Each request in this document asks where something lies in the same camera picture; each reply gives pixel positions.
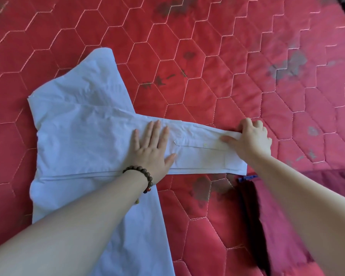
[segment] beaded bracelet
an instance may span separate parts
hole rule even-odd
[[[146,188],[146,190],[143,191],[144,194],[146,194],[147,192],[149,192],[151,190],[151,187],[153,186],[153,183],[152,183],[152,176],[149,172],[147,172],[147,170],[141,166],[129,166],[127,167],[126,169],[123,170],[123,173],[127,170],[137,170],[137,171],[140,171],[142,172],[145,177],[147,177],[147,180],[148,180],[148,187]]]

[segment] dark red fabric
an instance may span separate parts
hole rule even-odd
[[[304,175],[345,197],[345,169],[309,171]],[[243,199],[248,233],[255,240],[251,243],[251,250],[261,269],[277,276],[313,262],[307,248],[261,179],[244,181],[238,185],[238,189]]]

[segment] hand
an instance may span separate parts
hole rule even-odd
[[[165,177],[176,157],[176,154],[171,154],[164,159],[170,131],[169,127],[165,127],[161,138],[160,131],[161,122],[158,120],[149,122],[142,141],[139,141],[138,130],[134,130],[133,133],[134,155],[131,164],[145,168],[151,174],[154,185]]]
[[[220,139],[229,144],[242,160],[250,164],[258,158],[271,156],[272,139],[267,137],[267,129],[262,121],[252,123],[251,119],[245,118],[240,122],[238,131],[242,131],[239,140],[228,135]]]

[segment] right hand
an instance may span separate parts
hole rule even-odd
[[[239,140],[228,135],[220,137],[221,141],[229,144],[238,156],[247,163],[263,157],[271,156],[272,139],[267,137],[267,129],[262,121],[245,118],[240,122],[238,131],[242,133]]]

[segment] white shirt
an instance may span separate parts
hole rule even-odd
[[[33,222],[120,175],[129,165],[133,130],[158,120],[134,113],[108,48],[93,51],[28,100],[38,129]],[[177,153],[169,174],[246,174],[246,163],[218,140],[239,133],[160,120],[170,127],[166,156]],[[155,187],[126,214],[91,275],[174,275]]]

